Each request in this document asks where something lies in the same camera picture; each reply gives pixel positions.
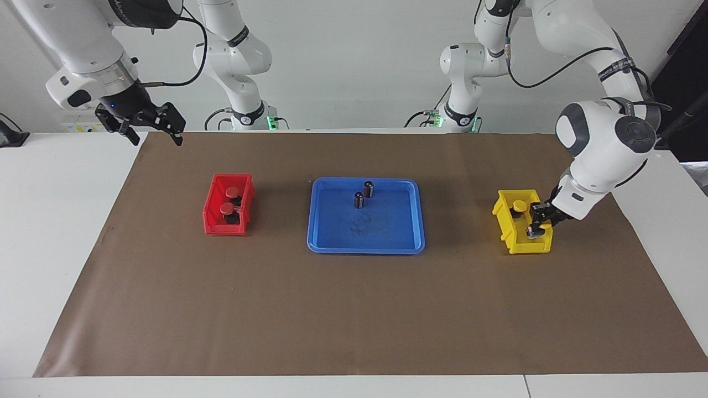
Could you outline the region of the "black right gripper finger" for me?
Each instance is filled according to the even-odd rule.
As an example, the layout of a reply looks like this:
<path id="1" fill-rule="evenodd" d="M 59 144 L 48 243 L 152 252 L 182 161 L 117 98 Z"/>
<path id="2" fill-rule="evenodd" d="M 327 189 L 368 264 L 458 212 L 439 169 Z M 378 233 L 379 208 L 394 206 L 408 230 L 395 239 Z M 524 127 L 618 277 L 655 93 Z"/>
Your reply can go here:
<path id="1" fill-rule="evenodd" d="M 182 146 L 186 121 L 172 102 L 147 108 L 147 123 L 151 128 L 167 133 L 175 145 Z"/>
<path id="2" fill-rule="evenodd" d="M 127 138 L 133 146 L 139 145 L 140 137 L 132 128 L 129 119 L 122 118 L 119 120 L 106 108 L 96 108 L 95 116 L 109 133 L 117 133 Z"/>

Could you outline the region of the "yellow plastic bin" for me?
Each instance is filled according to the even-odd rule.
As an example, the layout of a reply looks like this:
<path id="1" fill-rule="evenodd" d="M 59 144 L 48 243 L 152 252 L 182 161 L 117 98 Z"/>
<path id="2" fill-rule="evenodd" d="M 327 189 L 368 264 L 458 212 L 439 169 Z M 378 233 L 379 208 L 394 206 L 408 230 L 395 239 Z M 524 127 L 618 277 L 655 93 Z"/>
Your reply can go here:
<path id="1" fill-rule="evenodd" d="M 520 200 L 528 204 L 528 212 L 520 219 L 513 219 L 510 207 L 513 201 Z M 551 250 L 554 230 L 539 239 L 529 239 L 526 230 L 531 224 L 529 214 L 533 202 L 541 202 L 536 190 L 502 190 L 498 191 L 492 214 L 496 217 L 501 230 L 501 241 L 506 244 L 510 254 L 541 254 Z"/>

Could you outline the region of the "black device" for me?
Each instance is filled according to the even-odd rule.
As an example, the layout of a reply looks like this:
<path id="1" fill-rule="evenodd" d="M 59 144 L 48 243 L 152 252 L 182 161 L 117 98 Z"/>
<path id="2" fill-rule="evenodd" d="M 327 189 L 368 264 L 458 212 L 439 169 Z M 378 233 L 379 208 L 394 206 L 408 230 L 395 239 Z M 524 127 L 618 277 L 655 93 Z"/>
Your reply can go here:
<path id="1" fill-rule="evenodd" d="M 10 117 L 0 112 L 0 148 L 21 147 L 31 133 L 24 131 Z"/>

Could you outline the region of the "red plastic bin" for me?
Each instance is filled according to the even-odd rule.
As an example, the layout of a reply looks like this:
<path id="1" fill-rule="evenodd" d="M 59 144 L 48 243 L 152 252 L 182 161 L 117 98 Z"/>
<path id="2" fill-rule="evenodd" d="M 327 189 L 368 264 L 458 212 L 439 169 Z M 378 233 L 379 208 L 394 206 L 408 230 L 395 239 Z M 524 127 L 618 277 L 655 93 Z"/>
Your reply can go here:
<path id="1" fill-rule="evenodd" d="M 242 192 L 240 209 L 241 223 L 227 224 L 220 214 L 220 206 L 228 202 L 225 189 L 236 186 Z M 244 236 L 246 228 L 251 222 L 251 208 L 256 192 L 252 174 L 215 174 L 212 177 L 210 188 L 203 208 L 203 226 L 205 234 L 212 236 Z"/>

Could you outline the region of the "black pole stand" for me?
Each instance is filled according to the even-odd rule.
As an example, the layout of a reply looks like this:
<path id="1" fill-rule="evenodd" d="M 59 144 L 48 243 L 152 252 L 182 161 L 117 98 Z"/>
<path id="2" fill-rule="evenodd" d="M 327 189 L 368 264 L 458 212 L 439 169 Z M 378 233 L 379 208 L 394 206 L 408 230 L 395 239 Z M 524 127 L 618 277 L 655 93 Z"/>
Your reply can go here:
<path id="1" fill-rule="evenodd" d="M 670 138 L 691 127 L 704 116 L 708 115 L 708 89 L 693 101 L 667 128 L 660 131 L 658 141 L 654 148 L 657 150 L 669 149 Z"/>

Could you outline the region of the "blue plastic tray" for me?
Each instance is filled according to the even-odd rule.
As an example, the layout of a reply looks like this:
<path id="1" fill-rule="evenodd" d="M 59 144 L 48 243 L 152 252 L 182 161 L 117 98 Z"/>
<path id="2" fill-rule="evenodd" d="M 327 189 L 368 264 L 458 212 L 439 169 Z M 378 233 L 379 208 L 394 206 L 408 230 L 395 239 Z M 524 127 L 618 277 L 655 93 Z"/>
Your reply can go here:
<path id="1" fill-rule="evenodd" d="M 373 196 L 362 209 L 354 194 L 365 181 Z M 418 184 L 411 179 L 321 177 L 312 184 L 308 247 L 318 254 L 417 255 L 425 249 Z"/>

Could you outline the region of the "dark background panel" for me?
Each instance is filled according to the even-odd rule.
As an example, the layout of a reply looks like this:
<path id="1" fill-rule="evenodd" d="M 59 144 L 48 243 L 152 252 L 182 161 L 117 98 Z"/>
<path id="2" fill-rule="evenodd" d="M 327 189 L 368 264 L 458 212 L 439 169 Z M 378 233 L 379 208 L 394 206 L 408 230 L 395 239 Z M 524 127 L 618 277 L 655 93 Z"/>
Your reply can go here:
<path id="1" fill-rule="evenodd" d="M 708 89 L 708 0 L 702 0 L 667 54 L 652 82 L 657 99 L 672 108 L 663 113 L 658 133 Z M 708 162 L 708 115 L 670 138 L 666 150 L 680 162 Z"/>

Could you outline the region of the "brown paper mat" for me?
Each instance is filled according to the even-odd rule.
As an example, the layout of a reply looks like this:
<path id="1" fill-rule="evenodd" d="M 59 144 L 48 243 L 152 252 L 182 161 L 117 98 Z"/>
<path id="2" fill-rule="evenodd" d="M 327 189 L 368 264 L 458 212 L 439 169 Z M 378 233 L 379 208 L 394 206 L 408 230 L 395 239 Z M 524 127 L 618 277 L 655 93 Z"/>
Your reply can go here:
<path id="1" fill-rule="evenodd" d="M 497 192 L 546 196 L 570 160 L 550 134 L 151 133 L 34 375 L 708 371 L 611 197 L 509 254 Z M 205 234 L 215 174 L 252 174 L 244 236 Z M 313 253 L 323 176 L 417 182 L 423 252 Z"/>

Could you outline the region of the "white wall socket strip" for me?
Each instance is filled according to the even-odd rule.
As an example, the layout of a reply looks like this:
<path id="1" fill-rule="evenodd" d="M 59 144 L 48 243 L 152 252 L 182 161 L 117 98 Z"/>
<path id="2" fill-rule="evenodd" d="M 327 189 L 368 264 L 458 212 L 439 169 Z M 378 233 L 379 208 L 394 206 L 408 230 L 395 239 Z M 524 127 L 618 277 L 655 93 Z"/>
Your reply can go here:
<path id="1" fill-rule="evenodd" d="M 107 133 L 107 129 L 94 114 L 94 108 L 63 111 L 61 126 L 66 133 Z"/>

